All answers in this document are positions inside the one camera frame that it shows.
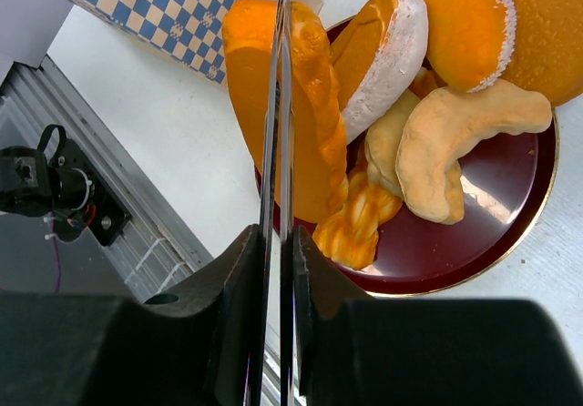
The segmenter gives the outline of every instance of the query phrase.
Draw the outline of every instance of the white frosting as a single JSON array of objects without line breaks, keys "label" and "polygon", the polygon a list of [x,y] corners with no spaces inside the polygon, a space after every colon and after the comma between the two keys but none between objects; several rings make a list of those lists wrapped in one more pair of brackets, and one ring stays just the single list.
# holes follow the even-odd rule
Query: white frosting
[{"label": "white frosting", "polygon": [[425,2],[398,1],[384,42],[343,111],[349,144],[394,104],[424,61],[429,36]]},{"label": "white frosting", "polygon": [[514,45],[517,39],[517,10],[514,7],[514,0],[496,0],[496,3],[501,4],[506,9],[504,41],[502,42],[502,49],[498,57],[498,68],[494,74],[484,78],[478,86],[470,89],[469,92],[477,92],[478,90],[492,86],[502,76],[514,53]]}]

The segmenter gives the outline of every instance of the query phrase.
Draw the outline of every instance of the twisted pastry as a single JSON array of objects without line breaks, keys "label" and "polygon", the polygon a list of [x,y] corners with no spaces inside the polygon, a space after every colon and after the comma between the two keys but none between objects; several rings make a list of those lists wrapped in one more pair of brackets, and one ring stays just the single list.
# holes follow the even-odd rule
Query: twisted pastry
[{"label": "twisted pastry", "polygon": [[363,144],[348,176],[348,198],[343,208],[316,227],[313,239],[324,256],[352,269],[373,263],[378,227],[394,217],[403,201],[369,182]]}]

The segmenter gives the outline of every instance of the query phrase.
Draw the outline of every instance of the plate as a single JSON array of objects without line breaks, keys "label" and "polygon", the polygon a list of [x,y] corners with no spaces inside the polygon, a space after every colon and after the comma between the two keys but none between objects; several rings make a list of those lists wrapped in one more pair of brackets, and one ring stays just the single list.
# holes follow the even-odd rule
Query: plate
[{"label": "plate", "polygon": [[[339,25],[329,31],[331,41],[341,30]],[[379,227],[371,266],[356,271],[332,264],[362,289],[387,296],[446,289],[484,272],[514,249],[547,202],[557,168],[556,124],[553,119],[551,127],[538,135],[497,135],[459,160],[465,193],[461,222],[435,224],[403,205],[393,219]],[[362,140],[359,137],[347,148],[348,170]],[[276,205],[276,229],[279,222]],[[310,232],[315,229],[314,224],[295,222]]]}]

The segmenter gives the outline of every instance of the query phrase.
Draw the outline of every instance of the screw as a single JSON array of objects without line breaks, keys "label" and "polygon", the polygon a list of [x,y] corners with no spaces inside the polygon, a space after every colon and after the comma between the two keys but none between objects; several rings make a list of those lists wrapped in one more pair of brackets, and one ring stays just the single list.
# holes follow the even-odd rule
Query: screw
[{"label": "screw", "polygon": [[101,227],[104,230],[109,230],[109,228],[111,227],[111,218],[110,217],[103,217],[101,219]]}]

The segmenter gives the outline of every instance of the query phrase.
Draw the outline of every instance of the table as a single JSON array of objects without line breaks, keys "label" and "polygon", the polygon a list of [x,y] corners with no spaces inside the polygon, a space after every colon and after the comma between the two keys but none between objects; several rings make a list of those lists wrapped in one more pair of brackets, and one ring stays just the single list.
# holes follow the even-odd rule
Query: table
[{"label": "table", "polygon": [[[324,26],[367,0],[323,0]],[[259,219],[253,164],[223,88],[75,8],[48,54],[213,256]],[[583,97],[557,109],[560,159],[542,216],[504,261],[434,297],[522,297],[551,314],[583,369]],[[279,273],[272,264],[273,279]],[[278,322],[278,288],[269,320]]]}]

